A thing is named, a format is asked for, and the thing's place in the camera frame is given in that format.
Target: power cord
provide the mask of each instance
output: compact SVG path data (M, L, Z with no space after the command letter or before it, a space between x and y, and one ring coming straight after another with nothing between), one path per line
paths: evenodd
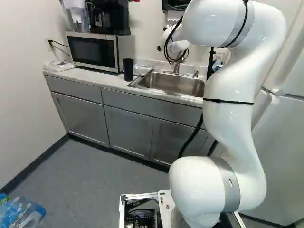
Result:
M179 152L179 156L177 158L181 158L182 157L182 155L184 154L185 149L187 148L187 146L190 144L190 142L192 142L192 140L194 139L194 137L199 132L200 127L202 126L203 122L204 122L204 118L203 118L203 112L202 112L201 115L200 115L199 121L198 121L198 123L197 123L197 125L196 125L196 127L195 127L195 129L193 131L193 133L190 135L189 139L187 139L187 141L181 147L180 152Z
M64 46L64 47L67 47L67 45L61 44L61 43L59 43L59 42L57 42L57 41L55 41L55 40L52 40L52 39L49 39L49 40L48 40L48 43L49 43L49 45L50 45L51 48L57 48L58 50L62 51L63 53L65 53L66 55L68 55L69 57L71 57L71 55L68 54L66 51L64 51L64 50L62 50L62 49L60 49L60 48L54 46L54 45L52 44L52 42L57 43L57 44L59 44L59 45L61 45L61 46Z
M208 61L208 69L207 69L207 80L211 77L213 70L213 55L215 54L214 48L211 48L210 55L209 55L209 61Z
M67 47L67 45L64 45L64 44L60 44L59 42L57 42L57 41L55 41L55 40L52 40L52 39L49 39L48 40L48 43L50 44L50 46L52 46L52 43L57 43L57 44L59 44L59 45L61 45L61 46L64 46L64 47Z

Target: black zip tie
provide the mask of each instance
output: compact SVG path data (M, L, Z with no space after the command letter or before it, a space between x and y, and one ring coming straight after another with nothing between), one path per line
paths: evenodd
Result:
M208 99L208 98L203 98L204 101L211 101L215 103L229 103L229 104L236 104L236 105L254 105L253 102L242 102L242 101L226 101L226 100L221 100L221 99Z

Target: stainless steel sink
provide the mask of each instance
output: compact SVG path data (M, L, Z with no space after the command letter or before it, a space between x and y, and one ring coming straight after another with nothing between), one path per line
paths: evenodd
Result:
M205 83L189 76L152 71L128 86L176 96L203 97Z

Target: wall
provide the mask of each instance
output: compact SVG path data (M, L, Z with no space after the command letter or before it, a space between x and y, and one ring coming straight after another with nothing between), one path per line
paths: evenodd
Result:
M0 188L66 133L42 74L54 59L44 38L66 29L61 12L58 0L1 4Z
M161 44L165 15L162 12L161 0L141 0L130 2L130 27L136 38L136 57L166 61L163 51L158 52ZM208 47L190 45L187 64L207 66L209 59Z

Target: baseboard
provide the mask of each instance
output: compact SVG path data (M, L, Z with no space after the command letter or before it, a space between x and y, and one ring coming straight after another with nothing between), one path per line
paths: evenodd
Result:
M125 158L125 159L129 159L131 161L140 163L140 164L145 165L145 166L149 166L150 168L153 168L153 169L156 169L156 170L159 170L159 171L162 171L162 172L166 172L166 173L169 172L169 168L168 167L156 164L156 163L154 163L152 161L144 160L144 159L141 159L141 158L136 157L134 155L130 155L130 154L127 154L127 153L115 150L113 148L104 147L104 146L99 145L99 144L97 144L95 142L91 142L91 141L88 141L86 139L78 138L78 137L73 136L73 135L69 135L69 137L70 137L70 139L73 139L73 140L75 140L77 142L80 142L82 144L94 147L96 149L102 150L104 152L115 154L115 155L117 155L119 157L122 157L122 158Z
M23 182L28 175L30 175L41 163L48 159L56 150L58 150L69 139L66 134L50 148L44 151L39 157L37 157L30 165L28 165L23 171L21 171L16 177L14 177L9 183L7 183L0 192L10 194L21 182Z
M294 223L288 225L288 226L282 226L282 225L279 225L279 224L276 224L276 223L272 223L272 222L268 222L268 221L265 221L265 220L262 220L262 219L257 219L255 217L251 217L251 216L248 216L248 215L244 215L244 214L241 214L239 213L239 215L242 217L242 218L247 218L249 220L252 220L252 221L255 221L255 222L258 222L258 223L262 223L262 224L265 224L265 225L268 225L268 226L272 226L272 227L275 227L275 228L295 228L296 225Z

